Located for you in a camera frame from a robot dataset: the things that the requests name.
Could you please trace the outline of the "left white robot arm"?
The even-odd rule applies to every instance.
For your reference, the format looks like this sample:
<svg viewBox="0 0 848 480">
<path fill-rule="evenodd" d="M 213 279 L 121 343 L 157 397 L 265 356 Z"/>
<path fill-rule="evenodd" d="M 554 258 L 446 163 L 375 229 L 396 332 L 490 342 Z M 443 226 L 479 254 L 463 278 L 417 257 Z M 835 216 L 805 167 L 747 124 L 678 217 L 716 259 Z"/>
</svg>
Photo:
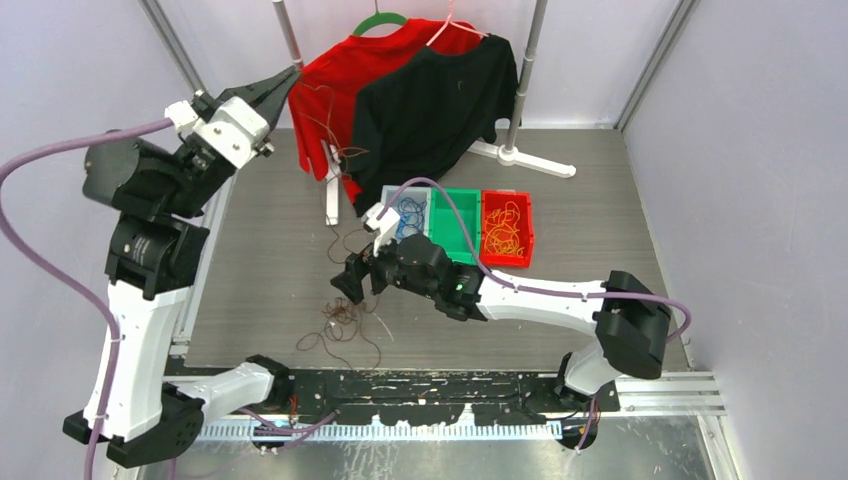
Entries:
<svg viewBox="0 0 848 480">
<path fill-rule="evenodd" d="M 103 357 L 86 407 L 64 432 L 107 446 L 109 460 L 133 468 L 183 454 L 201 429 L 240 408 L 285 409 L 294 393 L 289 369 L 262 355 L 188 386 L 164 379 L 171 338 L 195 283 L 207 228 L 193 219 L 239 169 L 273 148 L 270 130 L 299 78 L 295 67 L 258 82 L 204 91 L 166 110 L 180 139 L 169 152 L 122 131 L 85 155 L 83 194 L 115 209 L 105 273 L 108 307 L 119 333 L 116 359 Z"/>
</svg>

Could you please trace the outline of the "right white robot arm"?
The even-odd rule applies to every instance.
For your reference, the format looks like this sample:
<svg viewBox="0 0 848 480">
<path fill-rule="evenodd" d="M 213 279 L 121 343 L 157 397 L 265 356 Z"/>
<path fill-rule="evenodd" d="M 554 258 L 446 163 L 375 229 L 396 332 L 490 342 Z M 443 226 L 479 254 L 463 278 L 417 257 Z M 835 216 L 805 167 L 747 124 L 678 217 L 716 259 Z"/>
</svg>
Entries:
<svg viewBox="0 0 848 480">
<path fill-rule="evenodd" d="M 603 386 L 622 375 L 661 376 L 671 311 L 638 279 L 613 271 L 605 280 L 554 282 L 507 275 L 451 260 L 417 234 L 386 244 L 372 242 L 350 254 L 330 283 L 350 302 L 388 287 L 431 300 L 457 321 L 516 320 L 562 327 L 591 336 L 588 346 L 565 355 L 555 384 L 558 403 L 582 409 Z"/>
</svg>

